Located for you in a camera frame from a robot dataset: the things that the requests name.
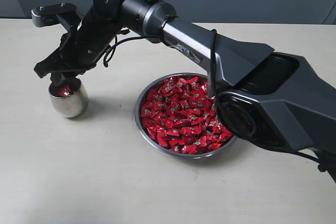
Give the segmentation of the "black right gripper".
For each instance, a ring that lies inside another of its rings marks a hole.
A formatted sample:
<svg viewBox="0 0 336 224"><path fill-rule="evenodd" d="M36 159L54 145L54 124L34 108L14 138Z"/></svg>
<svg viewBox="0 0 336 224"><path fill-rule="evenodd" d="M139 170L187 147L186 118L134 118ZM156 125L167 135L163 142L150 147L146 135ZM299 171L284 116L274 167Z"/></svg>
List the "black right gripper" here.
<svg viewBox="0 0 336 224"><path fill-rule="evenodd" d="M93 8L89 9L80 26L71 30L61 41L60 51L55 50L38 62L34 72L40 78L51 73L52 87L73 83L76 76L72 72L85 72L93 68L122 27L117 20L104 18Z"/></svg>

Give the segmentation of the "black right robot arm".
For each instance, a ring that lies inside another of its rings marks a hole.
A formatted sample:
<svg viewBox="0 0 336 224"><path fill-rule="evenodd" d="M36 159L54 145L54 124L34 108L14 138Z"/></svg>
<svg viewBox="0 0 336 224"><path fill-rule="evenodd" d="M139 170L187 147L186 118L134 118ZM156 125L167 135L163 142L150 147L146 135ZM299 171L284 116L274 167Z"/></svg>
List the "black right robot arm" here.
<svg viewBox="0 0 336 224"><path fill-rule="evenodd" d="M221 122L237 137L272 152L303 156L335 177L335 88L306 58L276 52L267 44L230 39L180 19L162 0L93 0L84 17L73 4L32 10L36 27L61 24L59 47L35 65L55 86L107 65L117 34L175 48L203 68Z"/></svg>

